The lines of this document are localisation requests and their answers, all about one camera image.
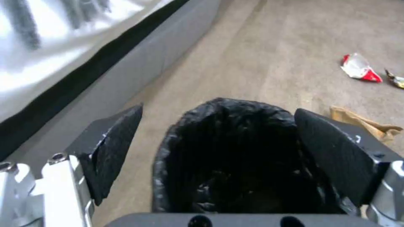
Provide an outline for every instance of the brown paper bag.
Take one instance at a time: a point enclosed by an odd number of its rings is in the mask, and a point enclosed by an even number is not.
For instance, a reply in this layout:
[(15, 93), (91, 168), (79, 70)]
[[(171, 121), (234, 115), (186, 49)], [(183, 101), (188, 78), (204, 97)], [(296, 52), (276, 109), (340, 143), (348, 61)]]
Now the brown paper bag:
[(341, 107), (330, 107), (330, 113), (333, 120), (363, 127), (382, 143), (394, 140), (403, 130), (395, 125), (376, 123)]

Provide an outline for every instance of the gray carpet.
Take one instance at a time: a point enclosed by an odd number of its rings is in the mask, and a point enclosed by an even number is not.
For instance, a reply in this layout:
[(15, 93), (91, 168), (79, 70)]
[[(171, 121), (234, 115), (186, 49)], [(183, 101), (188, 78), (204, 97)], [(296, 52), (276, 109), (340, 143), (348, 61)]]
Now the gray carpet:
[[(375, 71), (404, 76), (402, 0), (222, 0), (212, 29), (126, 107), (145, 103), (144, 118), (95, 226), (149, 212), (151, 164), (167, 128), (215, 97), (249, 99), (291, 112), (328, 115), (348, 108), (379, 123), (404, 126), (404, 90), (349, 78), (343, 55), (359, 52)], [(391, 148), (404, 154), (403, 136)]]

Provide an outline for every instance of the candy wrapper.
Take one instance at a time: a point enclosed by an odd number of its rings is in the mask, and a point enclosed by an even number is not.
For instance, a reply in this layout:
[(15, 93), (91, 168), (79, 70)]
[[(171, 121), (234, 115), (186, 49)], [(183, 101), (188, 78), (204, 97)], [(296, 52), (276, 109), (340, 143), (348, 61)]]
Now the candy wrapper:
[(394, 74), (392, 74), (391, 72), (389, 72), (387, 69), (385, 69), (386, 71), (386, 75), (389, 78), (389, 80), (396, 85), (399, 88), (404, 89), (404, 78), (403, 77), (398, 77), (395, 76)]
[(341, 69), (344, 70), (350, 78), (377, 83), (383, 81), (382, 78), (370, 67), (369, 62), (357, 53), (345, 55), (342, 60)]

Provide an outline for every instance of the screw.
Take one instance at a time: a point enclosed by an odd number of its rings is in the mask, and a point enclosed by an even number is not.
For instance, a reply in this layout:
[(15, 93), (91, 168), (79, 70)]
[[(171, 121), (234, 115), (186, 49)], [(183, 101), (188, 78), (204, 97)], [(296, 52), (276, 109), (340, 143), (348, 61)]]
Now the screw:
[(48, 159), (49, 165), (53, 165), (59, 162), (69, 160), (69, 156), (65, 153), (56, 153), (50, 159)]
[(14, 162), (1, 162), (0, 163), (0, 172), (12, 172), (18, 173), (18, 166)]

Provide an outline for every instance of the trash bin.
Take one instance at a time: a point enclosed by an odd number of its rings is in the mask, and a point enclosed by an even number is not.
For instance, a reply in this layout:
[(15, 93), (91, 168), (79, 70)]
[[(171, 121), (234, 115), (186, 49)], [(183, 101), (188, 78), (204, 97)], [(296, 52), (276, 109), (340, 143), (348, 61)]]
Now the trash bin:
[(171, 126), (153, 166), (153, 212), (343, 213), (293, 116), (217, 98)]

